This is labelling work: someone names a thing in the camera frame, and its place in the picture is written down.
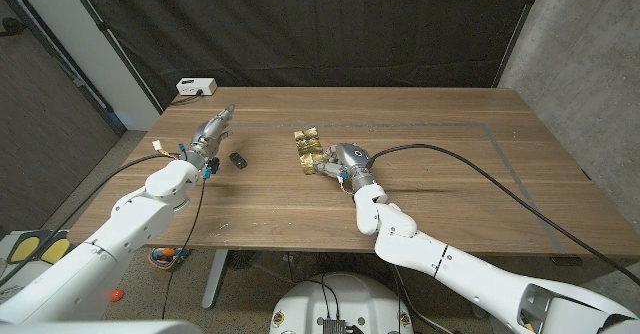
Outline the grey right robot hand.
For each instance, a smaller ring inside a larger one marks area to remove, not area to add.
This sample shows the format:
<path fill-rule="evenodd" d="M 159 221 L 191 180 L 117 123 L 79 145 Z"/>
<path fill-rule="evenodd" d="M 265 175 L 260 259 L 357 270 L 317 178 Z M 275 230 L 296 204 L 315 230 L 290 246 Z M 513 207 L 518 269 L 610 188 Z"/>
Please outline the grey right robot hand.
<path fill-rule="evenodd" d="M 330 146 L 322 155 L 322 161 L 316 165 L 316 171 L 338 180 L 340 184 L 349 183 L 353 192 L 375 184 L 375 179 L 367 168 L 369 155 L 365 149 L 350 143 Z"/>

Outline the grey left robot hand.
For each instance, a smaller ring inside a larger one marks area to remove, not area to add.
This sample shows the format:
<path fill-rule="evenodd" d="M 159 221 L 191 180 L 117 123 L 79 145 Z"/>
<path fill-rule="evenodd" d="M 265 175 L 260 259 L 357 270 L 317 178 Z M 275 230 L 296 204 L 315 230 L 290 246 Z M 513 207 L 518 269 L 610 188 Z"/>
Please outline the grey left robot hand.
<path fill-rule="evenodd" d="M 185 160 L 196 169 L 202 170 L 206 162 L 218 152 L 221 142 L 232 135 L 229 129 L 235 105 L 230 104 L 208 122 L 203 123 L 194 133 L 186 150 Z"/>

